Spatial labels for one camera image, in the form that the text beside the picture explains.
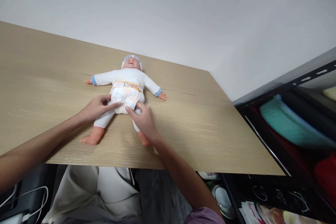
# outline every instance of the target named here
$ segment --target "finger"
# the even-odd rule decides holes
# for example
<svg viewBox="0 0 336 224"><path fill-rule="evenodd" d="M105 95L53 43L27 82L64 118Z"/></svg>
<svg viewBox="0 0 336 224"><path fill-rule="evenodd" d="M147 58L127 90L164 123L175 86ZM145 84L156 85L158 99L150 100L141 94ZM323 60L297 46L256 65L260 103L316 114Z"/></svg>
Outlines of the finger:
<svg viewBox="0 0 336 224"><path fill-rule="evenodd" d="M125 109L133 120L138 117L138 115L130 107L126 107Z"/></svg>
<svg viewBox="0 0 336 224"><path fill-rule="evenodd" d="M143 112L144 109L146 109L146 105L143 104L143 103L141 103L141 102L138 102L136 105L137 105L138 108L141 110L141 112Z"/></svg>
<svg viewBox="0 0 336 224"><path fill-rule="evenodd" d="M104 111L107 112L111 109L114 109L114 108L116 109L117 107L120 107L120 106L121 106L121 102L118 102L118 103L112 103L110 105L106 105L103 108L104 108Z"/></svg>
<svg viewBox="0 0 336 224"><path fill-rule="evenodd" d="M110 94L108 94L108 95L103 94L103 95L100 95L99 97L100 97L102 102L105 101L105 100L111 100L111 95Z"/></svg>

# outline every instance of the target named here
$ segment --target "doll face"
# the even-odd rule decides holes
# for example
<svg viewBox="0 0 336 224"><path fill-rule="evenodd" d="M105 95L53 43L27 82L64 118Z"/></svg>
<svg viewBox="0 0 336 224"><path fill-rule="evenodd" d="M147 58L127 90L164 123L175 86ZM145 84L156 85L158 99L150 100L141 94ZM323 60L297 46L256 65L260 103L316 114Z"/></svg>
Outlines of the doll face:
<svg viewBox="0 0 336 224"><path fill-rule="evenodd" d="M124 66L122 68L123 69L124 68L135 68L141 71L139 61L136 58L132 58L132 57L128 58L125 61Z"/></svg>

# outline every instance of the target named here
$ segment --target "floor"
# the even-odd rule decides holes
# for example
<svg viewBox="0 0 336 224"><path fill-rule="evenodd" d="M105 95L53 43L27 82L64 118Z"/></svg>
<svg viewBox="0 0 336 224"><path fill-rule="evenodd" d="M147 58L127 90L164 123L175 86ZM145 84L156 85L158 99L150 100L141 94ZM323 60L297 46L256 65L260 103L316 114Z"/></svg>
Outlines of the floor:
<svg viewBox="0 0 336 224"><path fill-rule="evenodd" d="M66 165L58 165L53 199L66 167ZM134 169L133 173L140 189L143 223L180 224L184 222L191 211L191 206L166 170Z"/></svg>

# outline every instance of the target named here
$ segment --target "white wall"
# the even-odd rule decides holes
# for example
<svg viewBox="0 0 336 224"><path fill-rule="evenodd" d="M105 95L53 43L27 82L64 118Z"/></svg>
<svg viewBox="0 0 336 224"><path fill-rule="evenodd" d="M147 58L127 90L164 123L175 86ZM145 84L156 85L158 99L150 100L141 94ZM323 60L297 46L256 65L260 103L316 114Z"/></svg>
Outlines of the white wall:
<svg viewBox="0 0 336 224"><path fill-rule="evenodd" d="M336 46L336 0L0 0L0 20L209 70L231 100Z"/></svg>

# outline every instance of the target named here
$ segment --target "white cable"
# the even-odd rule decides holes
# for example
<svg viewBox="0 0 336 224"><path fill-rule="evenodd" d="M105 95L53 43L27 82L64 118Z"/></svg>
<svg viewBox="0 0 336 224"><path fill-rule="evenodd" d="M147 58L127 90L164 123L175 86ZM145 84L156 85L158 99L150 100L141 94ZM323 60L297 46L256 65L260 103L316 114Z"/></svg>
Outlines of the white cable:
<svg viewBox="0 0 336 224"><path fill-rule="evenodd" d="M4 201L4 202L1 203L0 207L2 207L3 205L5 205L6 202L9 201L9 200L14 196L14 194L16 193L17 188L18 188L18 185L16 184L16 185L14 186L14 191L13 191L13 193L12 193L12 194L11 194L5 201Z"/></svg>
<svg viewBox="0 0 336 224"><path fill-rule="evenodd" d="M39 221L39 218L40 218L40 216L41 216L41 213L42 213L42 208L43 208L43 204L44 204L44 196L46 195L46 191L44 191L44 194L43 194L43 200L42 200L42 205L41 205L41 210L40 210L40 213L38 214L38 217L37 217L37 219L36 219L36 221L35 221L35 224L37 224L37 222Z"/></svg>
<svg viewBox="0 0 336 224"><path fill-rule="evenodd" d="M7 204L9 204L9 203L13 202L14 200L17 200L18 198L22 197L23 195L26 195L26 194L28 194L28 193L34 192L34 191L36 191L36 190L38 190L38 189L42 189L42 188L45 188L45 190L46 190L46 192L47 192L47 198L46 198L45 202L43 202L43 200L42 200L42 202L43 202L42 206L41 206L37 211L35 211L34 213L31 213L31 214L28 213L28 214L26 214L26 215L23 217L22 222L28 220L28 219L29 219L30 217L32 217L34 214L36 214L37 212L41 211L42 208L45 206L45 204L46 204L47 201L48 201L48 195L49 195L48 187L46 187L46 186L42 186L42 187L35 188L35 189L33 189L33 190L30 190L30 191L28 191L28 192L25 192L24 194L21 194L21 195L17 196L16 198L14 198L13 200L11 200L10 202L7 203ZM10 199L10 198L6 199L5 202L3 202L3 203L0 205L0 207L2 207L3 205L5 205L5 203L6 203L9 199Z"/></svg>

